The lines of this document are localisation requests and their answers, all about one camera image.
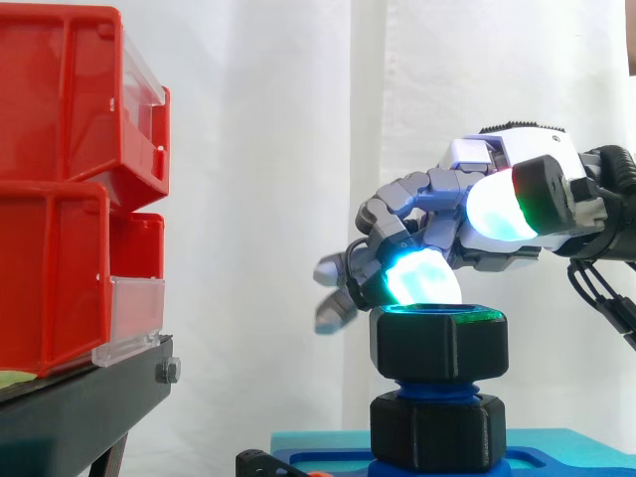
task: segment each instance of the yellow object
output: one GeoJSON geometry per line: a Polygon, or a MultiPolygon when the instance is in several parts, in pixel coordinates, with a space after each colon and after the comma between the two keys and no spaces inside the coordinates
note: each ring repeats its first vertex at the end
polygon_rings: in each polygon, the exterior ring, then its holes
{"type": "Polygon", "coordinates": [[[38,375],[24,373],[22,371],[0,371],[0,390],[17,383],[26,383],[34,380],[38,375]]]}

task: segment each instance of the robotic hand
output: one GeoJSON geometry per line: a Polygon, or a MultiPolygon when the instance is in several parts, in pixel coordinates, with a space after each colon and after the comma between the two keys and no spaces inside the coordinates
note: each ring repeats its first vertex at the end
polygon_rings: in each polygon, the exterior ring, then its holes
{"type": "Polygon", "coordinates": [[[356,226],[363,237],[314,271],[317,282],[338,287],[317,308],[317,333],[377,306],[461,303],[453,269],[504,271],[537,261],[544,248],[570,258],[575,290],[636,348],[636,305],[594,267],[611,259],[636,269],[636,165],[618,146],[577,154],[562,129],[482,129],[455,139],[437,167],[379,188],[356,226]]]}

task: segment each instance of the metal bolt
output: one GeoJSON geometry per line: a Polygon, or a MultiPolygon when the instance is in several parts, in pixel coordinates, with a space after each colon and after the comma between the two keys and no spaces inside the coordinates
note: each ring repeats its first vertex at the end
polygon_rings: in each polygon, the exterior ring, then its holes
{"type": "Polygon", "coordinates": [[[161,373],[161,381],[166,385],[174,385],[179,382],[181,377],[181,360],[171,356],[163,362],[161,373]]]}

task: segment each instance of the green light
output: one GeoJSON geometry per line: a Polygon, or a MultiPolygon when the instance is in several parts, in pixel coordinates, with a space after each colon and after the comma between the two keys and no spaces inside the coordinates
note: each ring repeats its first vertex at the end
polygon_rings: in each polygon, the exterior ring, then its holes
{"type": "Polygon", "coordinates": [[[478,323],[481,321],[497,321],[504,318],[501,311],[487,308],[481,305],[433,305],[433,304],[412,304],[412,305],[388,305],[383,306],[383,310],[395,314],[409,315],[450,315],[455,323],[461,325],[465,323],[478,323]]]}
{"type": "Polygon", "coordinates": [[[432,248],[401,257],[387,271],[387,286],[401,305],[461,303],[455,274],[441,252],[432,248]]]}
{"type": "Polygon", "coordinates": [[[468,194],[466,212],[473,229],[488,239],[519,241],[537,236],[517,202],[512,169],[475,184],[468,194]]]}
{"type": "Polygon", "coordinates": [[[504,315],[501,311],[484,308],[467,313],[457,313],[453,315],[453,321],[461,325],[464,323],[478,323],[480,321],[496,321],[501,320],[503,317],[504,315]]]}

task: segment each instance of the black clip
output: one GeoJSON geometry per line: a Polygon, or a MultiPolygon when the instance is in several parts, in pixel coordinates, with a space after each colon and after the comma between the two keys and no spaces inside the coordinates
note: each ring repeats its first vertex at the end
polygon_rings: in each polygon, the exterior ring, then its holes
{"type": "Polygon", "coordinates": [[[246,450],[237,456],[237,477],[309,477],[289,464],[262,450],[246,450]]]}

